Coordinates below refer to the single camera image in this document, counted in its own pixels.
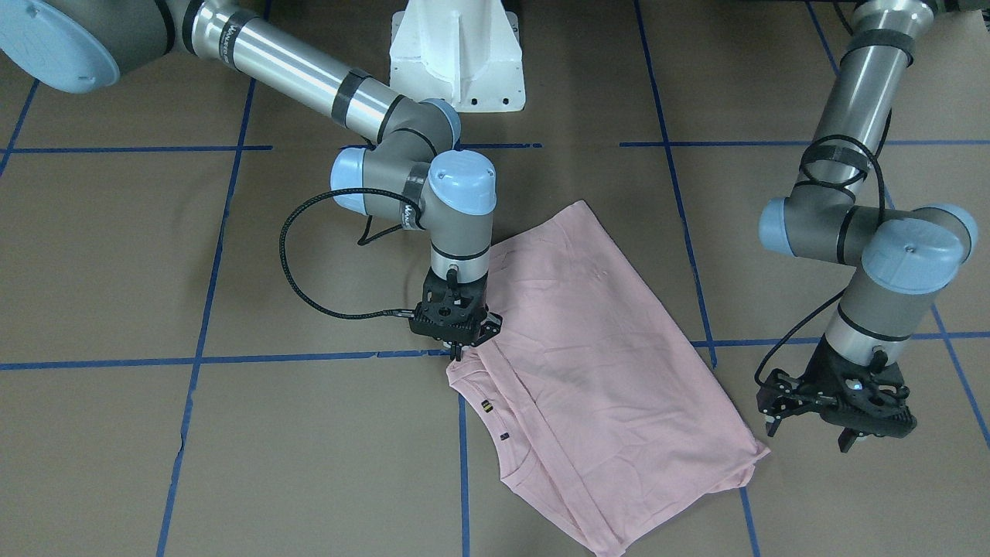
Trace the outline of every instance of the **pink t-shirt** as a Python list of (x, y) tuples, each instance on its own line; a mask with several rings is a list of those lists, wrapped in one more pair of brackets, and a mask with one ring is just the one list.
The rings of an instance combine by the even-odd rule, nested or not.
[(583, 202), (491, 249), (494, 339), (447, 368), (502, 482), (599, 557), (768, 450)]

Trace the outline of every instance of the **grid line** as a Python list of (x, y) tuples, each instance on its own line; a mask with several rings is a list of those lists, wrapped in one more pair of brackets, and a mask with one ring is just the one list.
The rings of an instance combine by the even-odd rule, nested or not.
[(698, 295), (698, 309), (701, 312), (701, 322), (705, 329), (705, 340), (708, 342), (708, 355), (712, 359), (712, 367), (718, 366), (719, 360), (715, 353), (715, 345), (712, 340), (712, 327), (708, 320), (708, 310), (705, 307), (705, 294), (701, 287), (701, 276), (698, 273), (698, 264), (694, 257), (694, 247), (691, 245), (691, 230), (687, 223), (687, 214), (684, 212), (684, 200), (681, 197), (680, 183), (677, 180), (677, 168), (674, 165), (674, 154), (670, 149), (670, 136), (667, 133), (667, 123), (663, 117), (663, 106), (660, 103), (660, 92), (656, 86), (656, 75), (653, 73), (653, 59), (649, 53), (649, 43), (646, 39), (646, 29), (643, 23), (643, 10), (640, 7), (640, 0), (633, 0), (633, 7), (636, 9), (636, 19), (640, 27), (640, 40), (643, 44), (643, 57), (646, 62), (646, 72), (649, 75), (649, 85), (653, 93), (653, 104), (656, 107), (656, 118), (660, 125), (660, 135), (663, 138), (664, 149), (667, 157), (667, 167), (670, 171), (670, 181), (673, 186), (674, 200), (677, 203), (677, 213), (681, 220), (681, 230), (684, 235), (684, 245), (687, 249), (688, 263), (691, 265), (691, 273), (694, 276), (695, 292)]
[[(619, 143), (623, 148), (642, 147), (808, 147), (810, 141), (798, 140), (735, 140), (735, 141), (624, 141)], [(990, 140), (887, 140), (886, 145), (897, 146), (982, 146), (990, 145)]]
[(740, 500), (742, 501), (742, 514), (745, 515), (745, 529), (749, 533), (749, 549), (752, 550), (752, 557), (760, 557), (759, 538), (756, 536), (756, 523), (752, 519), (752, 508), (749, 506), (749, 492), (745, 486), (740, 488)]
[(25, 147), (11, 151), (14, 155), (63, 155), (105, 153), (203, 153), (235, 151), (271, 151), (270, 145), (193, 145), (148, 147)]
[[(248, 133), (248, 120), (250, 119), (251, 103), (254, 98), (254, 86), (256, 81), (252, 79), (247, 86), (247, 99), (245, 100), (244, 115), (241, 120), (241, 134), (238, 137), (238, 146), (243, 147), (245, 137)], [(161, 531), (158, 534), (158, 544), (156, 557), (163, 557), (165, 546), (168, 542), (168, 529), (171, 525), (172, 511), (175, 509), (175, 495), (178, 492), (179, 475), (182, 472), (182, 459), (185, 456), (186, 440), (189, 435), (189, 423), (192, 420), (193, 393), (196, 391), (199, 382), (199, 371), (202, 366), (201, 359), (206, 347), (206, 335), (210, 326), (210, 314), (213, 310), (213, 299), (217, 289), (217, 278), (220, 273), (220, 262), (224, 255), (224, 235), (227, 231), (227, 221), (231, 215), (231, 199), (237, 187), (238, 174), (241, 170), (241, 158), (243, 151), (237, 150), (234, 155), (234, 164), (231, 169), (231, 179), (227, 186), (227, 199), (224, 202), (224, 213), (220, 220), (220, 232), (217, 235), (217, 248), (213, 256), (213, 269), (210, 272), (210, 285), (207, 287), (206, 302), (203, 307), (203, 321), (200, 326), (199, 340), (196, 344), (196, 361), (189, 374), (189, 389), (186, 392), (185, 409), (182, 412), (182, 425), (179, 430), (179, 450), (175, 455), (172, 464), (171, 482), (168, 487), (168, 495), (165, 498), (165, 510), (161, 518)]]
[[(473, 149), (476, 151), (494, 150), (494, 149), (542, 149), (544, 144), (542, 143), (460, 143), (454, 146), (456, 150), (463, 149)], [(344, 149), (369, 149), (370, 146), (364, 143), (351, 143), (338, 148), (338, 151), (343, 151)]]
[(980, 433), (983, 434), (983, 441), (986, 443), (987, 448), (990, 449), (990, 429), (987, 429), (987, 422), (983, 418), (983, 412), (980, 411), (980, 405), (976, 401), (976, 395), (973, 394), (973, 389), (969, 386), (969, 379), (966, 378), (966, 372), (962, 369), (962, 364), (959, 363), (959, 356), (955, 353), (955, 347), (952, 346), (952, 341), (949, 340), (948, 334), (945, 333), (945, 324), (941, 321), (939, 309), (934, 304), (932, 304), (932, 315), (935, 317), (935, 322), (939, 326), (939, 331), (942, 332), (942, 339), (945, 342), (945, 348), (948, 350), (948, 356), (952, 359), (955, 374), (959, 377), (962, 390), (965, 392), (966, 399), (969, 401), (969, 407), (973, 411), (973, 416), (976, 417), (976, 425), (980, 428)]
[(467, 411), (464, 397), (457, 395), (457, 441), (460, 456), (460, 553), (471, 556), (471, 506), (467, 474)]
[[(913, 341), (949, 339), (990, 339), (990, 331), (956, 331), (941, 333), (917, 333), (911, 337)], [(715, 339), (712, 344), (716, 348), (732, 348), (739, 346), (773, 346), (780, 339)], [(792, 337), (786, 345), (815, 344), (820, 337)], [(708, 341), (690, 341), (694, 348), (707, 348)], [(448, 350), (395, 350), (395, 351), (364, 351), (364, 352), (307, 352), (298, 354), (249, 354), (236, 356), (203, 356), (202, 358), (134, 358), (108, 360), (69, 360), (61, 362), (8, 362), (0, 363), (0, 372), (23, 372), (44, 370), (81, 370), (90, 368), (140, 368), (158, 366), (191, 366), (199, 363), (201, 366), (222, 364), (257, 364), (280, 362), (327, 362), (334, 360), (366, 360), (372, 358), (438, 358), (449, 357)]]
[(807, 0), (805, 0), (805, 7), (808, 8), (808, 15), (811, 16), (811, 22), (815, 25), (815, 31), (818, 32), (818, 39), (822, 42), (822, 48), (825, 49), (825, 56), (829, 58), (829, 64), (832, 65), (832, 72), (835, 75), (839, 75), (839, 65), (836, 64), (836, 57), (832, 56), (832, 49), (829, 48), (829, 40), (825, 37), (825, 30), (822, 29), (822, 24), (818, 21), (815, 8)]
[(21, 128), (24, 126), (24, 121), (28, 118), (28, 111), (31, 109), (31, 103), (35, 100), (35, 93), (38, 92), (39, 83), (35, 79), (34, 83), (31, 84), (31, 90), (28, 91), (28, 98), (25, 99), (24, 106), (21, 107), (21, 114), (18, 116), (17, 124), (14, 126), (14, 133), (10, 135), (10, 142), (7, 143), (7, 150), (3, 154), (3, 159), (0, 159), (0, 176), (3, 176), (4, 170), (7, 169), (10, 156), (14, 152), (14, 147), (17, 146), (17, 138), (21, 135)]

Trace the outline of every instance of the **light blue joint cap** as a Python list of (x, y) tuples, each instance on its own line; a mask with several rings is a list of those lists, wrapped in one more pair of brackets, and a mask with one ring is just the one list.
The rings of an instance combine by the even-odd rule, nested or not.
[(121, 78), (102, 43), (41, 0), (0, 0), (0, 50), (45, 85), (66, 93), (88, 93)]
[(931, 205), (925, 205), (924, 207), (919, 208), (941, 209), (959, 219), (962, 226), (966, 227), (966, 232), (969, 233), (969, 254), (966, 255), (966, 259), (962, 260), (962, 262), (966, 263), (969, 261), (969, 258), (973, 257), (973, 252), (976, 251), (976, 241), (980, 238), (980, 227), (977, 226), (976, 219), (973, 218), (973, 215), (969, 214), (969, 211), (958, 205), (950, 205), (948, 203), (933, 203)]
[(443, 99), (427, 99), (423, 102), (432, 104), (444, 112), (446, 120), (450, 122), (450, 131), (453, 133), (453, 143), (451, 145), (457, 145), (457, 142), (460, 141), (460, 115), (457, 114), (457, 111), (450, 106), (450, 103)]
[(774, 197), (759, 216), (759, 242), (771, 252), (794, 257), (784, 223), (784, 198)]
[[(334, 167), (330, 170), (330, 190), (347, 189), (349, 187), (364, 187), (364, 154), (367, 149), (348, 147), (337, 155)], [(366, 215), (364, 195), (348, 193), (334, 197), (337, 205), (350, 209), (355, 213)]]
[(962, 242), (938, 224), (921, 219), (883, 223), (863, 249), (863, 270), (884, 288), (927, 294), (945, 287), (959, 271)]
[(430, 188), (451, 209), (468, 215), (495, 210), (495, 167), (474, 151), (446, 151), (430, 164)]

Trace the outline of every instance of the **black tape band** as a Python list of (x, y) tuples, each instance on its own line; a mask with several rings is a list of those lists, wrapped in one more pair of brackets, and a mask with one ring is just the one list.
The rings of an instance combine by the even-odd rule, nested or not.
[(845, 234), (849, 230), (849, 223), (852, 222), (852, 215), (856, 214), (857, 210), (859, 210), (859, 206), (852, 205), (842, 220), (842, 226), (839, 227), (839, 240), (836, 242), (836, 261), (840, 265), (845, 265)]
[(385, 127), (388, 125), (388, 119), (392, 117), (392, 113), (395, 112), (395, 107), (399, 106), (402, 99), (406, 98), (404, 95), (399, 95), (395, 97), (392, 104), (388, 105), (388, 110), (385, 111), (385, 116), (381, 119), (381, 124), (378, 126), (378, 137), (375, 143), (381, 143), (381, 140), (385, 139)]
[(870, 338), (875, 338), (876, 340), (882, 340), (884, 342), (902, 342), (902, 341), (906, 341), (909, 338), (911, 338), (911, 335), (904, 336), (904, 337), (892, 337), (892, 336), (889, 336), (889, 335), (881, 335), (880, 333), (874, 333), (873, 331), (871, 331), (869, 329), (860, 327), (859, 325), (853, 323), (852, 322), (852, 319), (849, 319), (848, 315), (846, 315), (845, 312), (842, 311), (842, 305), (841, 304), (839, 305), (838, 312), (839, 312), (839, 317), (842, 318), (842, 321), (844, 321), (845, 324), (848, 325), (852, 330), (856, 331), (857, 333), (866, 335), (866, 336), (868, 336)]
[(483, 256), (483, 255), (485, 255), (485, 254), (488, 253), (488, 248), (485, 248), (484, 250), (481, 250), (480, 252), (474, 254), (473, 256), (452, 256), (451, 254), (449, 254), (449, 253), (441, 250), (440, 248), (438, 248), (437, 245), (434, 244), (434, 243), (432, 243), (432, 242), (430, 243), (430, 247), (433, 248), (433, 250), (435, 252), (437, 252), (438, 254), (440, 254), (441, 256), (443, 256), (443, 257), (445, 257), (447, 259), (452, 259), (454, 261), (470, 261), (472, 259), (478, 259), (479, 257), (481, 257), (481, 256)]
[[(869, 172), (869, 159), (866, 155), (860, 153), (859, 151), (854, 151), (848, 147), (843, 147), (840, 145), (819, 145), (805, 150), (804, 154), (801, 156), (801, 165), (799, 166), (801, 173), (808, 178), (812, 178), (811, 173), (808, 171), (808, 165), (817, 163), (818, 161), (833, 161), (836, 163), (842, 163), (857, 170), (853, 177), (839, 183), (811, 179), (812, 183), (823, 187), (831, 187), (833, 189), (847, 191), (845, 189), (847, 186), (862, 179), (866, 179), (866, 175)], [(855, 199), (855, 196), (852, 195), (851, 192), (849, 192), (849, 195)]]
[[(427, 174), (430, 172), (430, 165), (420, 163), (414, 165), (406, 176), (406, 185), (402, 187), (403, 197), (408, 197), (411, 201), (420, 204), (423, 197), (423, 187), (427, 183)], [(406, 230), (424, 230), (420, 223), (416, 221), (416, 211), (405, 201), (399, 201), (399, 222)]]
[(434, 157), (437, 156), (437, 148), (434, 147), (433, 142), (430, 141), (430, 138), (426, 137), (425, 135), (417, 132), (416, 130), (413, 130), (412, 128), (398, 128), (395, 131), (396, 132), (409, 132), (410, 134), (413, 134), (415, 136), (418, 136), (421, 140), (423, 140), (424, 143), (427, 144), (427, 147), (429, 147), (430, 148), (430, 151), (433, 152)]
[(206, 4), (203, 0), (190, 0), (186, 15), (182, 18), (182, 44), (191, 55), (196, 54), (196, 50), (192, 48), (192, 26), (196, 23), (196, 16), (199, 15), (203, 4)]
[(361, 83), (370, 77), (370, 74), (360, 69), (352, 69), (341, 81), (341, 86), (337, 88), (337, 96), (334, 97), (334, 106), (330, 109), (330, 117), (339, 125), (347, 127), (347, 108), (361, 87)]
[(234, 64), (234, 46), (238, 42), (238, 35), (248, 22), (257, 17), (257, 14), (250, 10), (240, 10), (235, 12), (227, 23), (224, 30), (220, 32), (220, 61), (231, 69), (237, 69)]
[(913, 37), (892, 29), (871, 29), (857, 33), (852, 38), (839, 64), (842, 64), (845, 61), (845, 57), (849, 56), (849, 53), (852, 51), (865, 49), (866, 47), (893, 47), (908, 55), (908, 65), (915, 63), (915, 40)]
[(869, 171), (869, 159), (863, 153), (841, 145), (819, 145), (804, 152), (801, 163), (809, 165), (818, 161), (835, 161), (849, 165), (860, 172)]
[(165, 24), (164, 54), (167, 55), (172, 52), (172, 47), (175, 46), (175, 22), (172, 21), (172, 13), (168, 11), (165, 0), (154, 0), (154, 5), (158, 7), (158, 11), (161, 13), (161, 22)]

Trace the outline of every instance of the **black cable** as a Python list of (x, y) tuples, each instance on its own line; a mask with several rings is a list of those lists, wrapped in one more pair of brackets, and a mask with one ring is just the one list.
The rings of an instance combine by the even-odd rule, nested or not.
[(776, 354), (778, 350), (780, 350), (780, 347), (786, 344), (787, 341), (790, 340), (795, 333), (801, 330), (801, 328), (807, 325), (812, 319), (817, 317), (819, 313), (825, 311), (827, 307), (836, 303), (836, 301), (838, 301), (839, 298), (841, 298), (844, 293), (845, 293), (845, 288), (840, 290), (838, 294), (829, 298), (828, 301), (815, 308), (815, 310), (809, 313), (807, 317), (799, 321), (797, 325), (794, 325), (794, 327), (792, 327), (791, 330), (787, 331), (787, 334), (781, 337), (780, 340), (777, 341), (777, 344), (773, 345), (773, 348), (771, 348), (770, 351), (766, 353), (766, 356), (763, 357), (763, 361), (760, 362), (759, 367), (756, 368), (756, 373), (753, 374), (752, 376), (753, 380), (756, 381), (757, 385), (761, 387), (771, 388), (770, 385), (768, 385), (764, 380), (759, 378), (761, 375), (763, 375), (763, 368), (766, 367), (766, 363), (770, 361), (770, 358), (772, 358), (773, 355)]
[[(417, 225), (419, 225), (420, 218), (423, 216), (423, 210), (420, 209), (420, 206), (417, 205), (415, 201), (413, 201), (409, 197), (406, 197), (405, 195), (400, 195), (398, 193), (388, 191), (385, 189), (375, 189), (371, 187), (350, 187), (346, 189), (327, 191), (325, 193), (321, 193), (319, 195), (310, 197), (302, 205), (296, 207), (296, 210), (292, 211), (292, 214), (289, 215), (289, 218), (285, 219), (285, 224), (282, 225), (282, 232), (278, 236), (278, 257), (282, 262), (282, 272), (285, 273), (285, 278), (289, 281), (289, 286), (292, 286), (292, 291), (294, 291), (296, 295), (302, 298), (303, 301), (309, 304), (309, 306), (312, 307), (313, 309), (316, 309), (321, 313), (330, 315), (331, 317), (337, 317), (338, 319), (371, 319), (372, 317), (406, 317), (406, 318), (411, 317), (413, 313), (412, 309), (382, 309), (381, 311), (373, 311), (371, 313), (340, 313), (337, 311), (333, 311), (332, 309), (328, 309), (320, 305), (319, 303), (313, 301), (312, 298), (306, 295), (299, 287), (299, 285), (296, 284), (295, 279), (292, 277), (292, 272), (289, 271), (289, 263), (285, 257), (285, 237), (289, 233), (289, 227), (292, 226), (292, 223), (296, 220), (296, 218), (299, 217), (299, 215), (303, 214), (303, 212), (306, 211), (306, 209), (309, 209), (310, 207), (319, 203), (320, 201), (330, 199), (331, 197), (337, 197), (338, 195), (348, 195), (351, 193), (382, 195), (384, 197), (391, 197), (392, 199), (402, 201), (403, 203), (406, 203), (407, 205), (413, 208), (413, 211), (416, 213)], [(388, 231), (385, 231), (384, 233), (379, 233), (376, 234), (375, 236), (380, 238), (387, 232)]]
[[(812, 142), (812, 144), (808, 146), (808, 149), (805, 152), (807, 153), (807, 151), (812, 150), (812, 149), (818, 147), (819, 145), (822, 145), (823, 143), (829, 142), (829, 141), (845, 141), (847, 143), (853, 144), (860, 151), (862, 151), (863, 154), (866, 156), (866, 158), (869, 160), (870, 165), (873, 167), (873, 171), (876, 173), (876, 188), (877, 188), (877, 192), (879, 194), (879, 200), (877, 202), (878, 207), (879, 207), (879, 211), (876, 214), (876, 227), (877, 228), (880, 228), (880, 225), (883, 224), (883, 219), (886, 216), (886, 209), (887, 209), (887, 201), (886, 201), (886, 199), (887, 199), (886, 198), (887, 185), (886, 185), (886, 182), (883, 181), (883, 170), (880, 169), (880, 162), (876, 159), (876, 155), (874, 155), (869, 150), (869, 148), (867, 148), (865, 145), (863, 145), (862, 142), (860, 142), (858, 139), (853, 138), (853, 137), (850, 137), (850, 136), (844, 136), (842, 134), (833, 134), (833, 135), (830, 135), (830, 136), (825, 136), (823, 138), (819, 138), (819, 139), (815, 140), (814, 142)], [(820, 180), (820, 179), (814, 177), (811, 174), (811, 172), (809, 171), (808, 165), (810, 163), (811, 162), (807, 162), (807, 163), (805, 163), (804, 161), (801, 162), (801, 172), (803, 172), (804, 175), (808, 178), (808, 180), (807, 180), (808, 183), (819, 185), (821, 187), (830, 187), (830, 188), (833, 188), (833, 189), (843, 189), (843, 188), (845, 188), (847, 185), (849, 185), (851, 183), (849, 180), (852, 180), (852, 178), (850, 178), (849, 180), (846, 180), (844, 182), (841, 182), (841, 183), (835, 183), (835, 182)], [(863, 172), (861, 170), (856, 176), (853, 176), (853, 178), (856, 178), (855, 181), (858, 181), (859, 180), (858, 176), (860, 176), (861, 174), (865, 174), (865, 172)]]
[(880, 135), (880, 143), (876, 144), (876, 157), (880, 158), (880, 152), (883, 151), (883, 146), (887, 143), (887, 134), (890, 133), (890, 119), (894, 117), (894, 109), (891, 108), (887, 112), (887, 123), (883, 125), (883, 134)]
[(361, 247), (367, 246), (368, 244), (374, 242), (375, 240), (381, 238), (382, 236), (387, 236), (393, 232), (398, 232), (399, 230), (402, 230), (402, 225), (397, 224), (392, 228), (386, 228), (385, 230), (382, 230), (381, 232), (368, 238), (368, 232), (371, 231), (371, 221), (373, 219), (374, 219), (373, 216), (368, 215), (368, 220), (364, 222), (364, 232), (361, 234), (361, 237), (357, 239), (357, 244)]
[(845, 18), (845, 14), (842, 12), (842, 6), (839, 5), (839, 2), (833, 2), (832, 7), (836, 9), (836, 15), (839, 16), (839, 21), (842, 22), (842, 26), (845, 27), (845, 31), (852, 35), (852, 25), (850, 25), (849, 20)]

